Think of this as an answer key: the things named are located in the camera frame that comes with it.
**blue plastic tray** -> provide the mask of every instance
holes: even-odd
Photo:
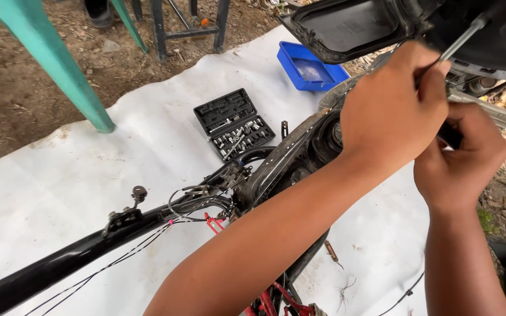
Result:
[[[279,45],[277,58],[298,90],[328,91],[350,77],[341,65],[322,63],[303,45]]]

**green plastic chair leg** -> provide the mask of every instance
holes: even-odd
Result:
[[[132,39],[134,39],[136,45],[142,48],[144,54],[146,54],[148,48],[144,44],[142,38],[140,37],[140,33],[138,33],[138,30],[136,29],[134,22],[128,15],[128,10],[126,10],[126,6],[124,5],[123,0],[111,0],[111,2],[114,8],[116,9],[116,12],[118,12],[118,15],[122,19],[122,22],[124,22],[124,25],[126,25],[126,28],[128,29],[128,32],[130,32],[130,35],[132,36]]]
[[[97,132],[114,131],[115,125],[109,114],[46,17],[40,0],[0,2],[0,20],[95,126]]]

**hand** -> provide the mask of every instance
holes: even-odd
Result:
[[[414,78],[438,58],[408,41],[382,68],[360,79],[341,112],[342,156],[358,155],[392,174],[428,146],[448,113],[444,77],[450,62],[433,65],[418,93]]]
[[[477,104],[450,104],[449,120],[464,138],[460,149],[442,151],[437,140],[415,159],[414,178],[430,210],[475,210],[481,191],[506,157],[506,140]]]

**white tarp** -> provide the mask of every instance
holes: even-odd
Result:
[[[205,56],[165,82],[127,93],[107,110],[117,124],[112,134],[96,133],[88,121],[77,122],[2,157],[0,278],[102,229],[108,213],[133,203],[134,186],[148,189],[140,205],[145,211],[218,169],[222,162],[206,142],[194,107],[245,88],[276,134],[282,120],[294,127],[316,112],[322,94],[294,88],[276,57],[280,40],[296,42],[280,26],[224,54]],[[278,142],[279,137],[269,145]],[[214,215],[218,209],[209,211]],[[427,208],[410,164],[331,228],[328,240],[345,270],[322,248],[296,289],[305,304],[315,302],[330,316],[377,316],[422,272],[427,227]],[[50,315],[141,315],[165,276],[212,236],[205,223],[173,226],[145,250],[95,276]],[[96,260],[9,314],[26,314],[141,240]],[[340,307],[338,289],[355,279],[345,291],[348,302]],[[388,316],[407,316],[412,310],[413,316],[426,315],[423,281],[414,292]]]

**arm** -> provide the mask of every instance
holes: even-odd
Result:
[[[413,160],[435,137],[448,111],[444,76],[450,64],[426,73],[420,99],[413,75],[437,57],[408,42],[376,74],[363,77],[341,113],[345,140],[341,155],[248,212],[181,262],[144,315],[242,312],[346,209]],[[274,240],[290,243],[282,248]],[[251,251],[260,245],[263,256]],[[212,273],[221,267],[224,277]]]
[[[451,104],[464,135],[460,150],[437,141],[415,160],[418,190],[429,205],[425,289],[430,316],[506,316],[506,298],[476,213],[477,199],[506,157],[506,141],[476,104]]]

